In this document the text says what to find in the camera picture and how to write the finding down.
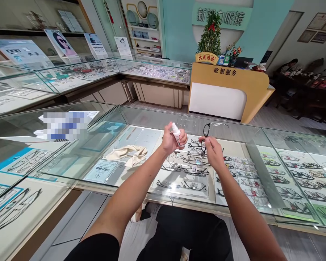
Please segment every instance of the glass display case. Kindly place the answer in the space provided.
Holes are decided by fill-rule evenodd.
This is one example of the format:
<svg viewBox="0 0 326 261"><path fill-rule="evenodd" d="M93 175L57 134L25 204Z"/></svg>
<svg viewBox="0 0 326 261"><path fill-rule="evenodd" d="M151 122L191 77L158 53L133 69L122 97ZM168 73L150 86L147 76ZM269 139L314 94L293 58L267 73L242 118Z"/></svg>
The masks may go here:
<svg viewBox="0 0 326 261"><path fill-rule="evenodd" d="M85 135L72 142L22 142L42 128L43 112L66 111L93 112ZM183 150L167 157L147 200L230 214L218 176L202 153L204 144L198 142L209 128L209 136L224 148L231 175L269 224L305 232L318 229L326 235L325 136L89 101L0 119L0 206L8 211L25 195L28 206L37 197L47 200L52 195L53 201L54 195L70 188L114 193L137 169L133 166L144 163L161 144L169 121L184 128L189 140ZM121 158L111 153L133 145L145 147L145 157L134 162L135 151ZM30 186L31 194L22 194ZM41 217L41 204L30 207L29 220ZM10 233L2 227L5 222L0 215L0 231Z"/></svg>
<svg viewBox="0 0 326 261"><path fill-rule="evenodd" d="M11 61L0 62L0 69L11 68L23 72L34 72L45 85L56 93L63 94L83 86L92 81L103 79L119 72L113 58L95 59L92 55L80 55L84 62L67 64L59 57L49 57L50 61L40 66L19 65ZM25 87L35 88L35 83L26 84Z"/></svg>
<svg viewBox="0 0 326 261"><path fill-rule="evenodd" d="M141 55L116 56L115 60L122 74L190 84L191 63Z"/></svg>
<svg viewBox="0 0 326 261"><path fill-rule="evenodd" d="M0 70L0 115L57 96L38 74L16 68Z"/></svg>

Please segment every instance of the hand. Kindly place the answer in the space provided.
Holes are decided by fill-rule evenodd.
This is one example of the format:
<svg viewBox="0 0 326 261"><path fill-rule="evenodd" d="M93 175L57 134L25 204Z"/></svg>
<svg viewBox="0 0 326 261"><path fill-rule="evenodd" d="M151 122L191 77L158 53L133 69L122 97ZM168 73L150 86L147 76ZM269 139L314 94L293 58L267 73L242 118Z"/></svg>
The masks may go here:
<svg viewBox="0 0 326 261"><path fill-rule="evenodd" d="M163 141L161 144L161 147L163 148L164 152L167 155L170 155L175 151L177 148L184 149L184 145L187 143L187 134L185 133L184 129L180 129L180 136L179 136L179 143L176 142L176 139L172 132L170 132L170 129L172 127L173 123L169 122L167 126L164 127L164 135L163 135Z"/></svg>
<svg viewBox="0 0 326 261"><path fill-rule="evenodd" d="M221 169L225 167L221 144L218 143L214 137L199 137L198 139L199 142L203 140L205 140L205 147L210 165L216 172L221 171Z"/></svg>

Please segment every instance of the forearm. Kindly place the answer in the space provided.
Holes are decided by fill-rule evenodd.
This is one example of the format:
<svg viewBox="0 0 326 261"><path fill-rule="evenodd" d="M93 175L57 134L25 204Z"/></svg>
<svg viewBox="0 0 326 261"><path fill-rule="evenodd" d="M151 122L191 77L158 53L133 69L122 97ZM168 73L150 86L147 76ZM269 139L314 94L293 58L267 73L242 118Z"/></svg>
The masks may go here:
<svg viewBox="0 0 326 261"><path fill-rule="evenodd" d="M145 199L147 191L164 160L159 147L114 193L105 209L83 239L98 233L115 236L121 244L125 228Z"/></svg>
<svg viewBox="0 0 326 261"><path fill-rule="evenodd" d="M235 228L250 259L286 260L264 218L234 180L227 167L223 165L216 172Z"/></svg>
<svg viewBox="0 0 326 261"><path fill-rule="evenodd" d="M161 147L147 159L115 192L105 210L117 220L128 223L144 201L152 181L167 155Z"/></svg>

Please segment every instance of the doorway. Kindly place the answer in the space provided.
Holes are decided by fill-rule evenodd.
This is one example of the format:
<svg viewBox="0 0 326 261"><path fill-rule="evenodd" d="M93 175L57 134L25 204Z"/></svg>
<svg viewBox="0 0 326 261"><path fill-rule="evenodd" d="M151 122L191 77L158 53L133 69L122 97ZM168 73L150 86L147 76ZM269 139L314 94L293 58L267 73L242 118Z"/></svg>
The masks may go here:
<svg viewBox="0 0 326 261"><path fill-rule="evenodd" d="M274 37L271 45L268 48L268 51L272 51L268 60L266 61L268 75L271 74L272 71L275 71L276 67L278 67L278 65L275 63L276 55L280 51L281 47L291 34L293 28L296 26L302 15L302 12L289 11L285 20L281 24L278 32L276 33L276 36Z"/></svg>

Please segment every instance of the teal wall panel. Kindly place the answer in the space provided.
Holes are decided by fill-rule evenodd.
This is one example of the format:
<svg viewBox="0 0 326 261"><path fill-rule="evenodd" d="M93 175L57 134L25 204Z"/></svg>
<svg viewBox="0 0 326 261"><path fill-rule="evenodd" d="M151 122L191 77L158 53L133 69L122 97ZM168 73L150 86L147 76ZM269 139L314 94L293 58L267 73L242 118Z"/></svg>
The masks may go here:
<svg viewBox="0 0 326 261"><path fill-rule="evenodd" d="M197 51L191 23L195 1L161 1L166 57L171 60L193 62ZM261 61L293 2L294 0L254 0L250 21L237 42L237 46L243 48L241 56L254 58L255 63Z"/></svg>

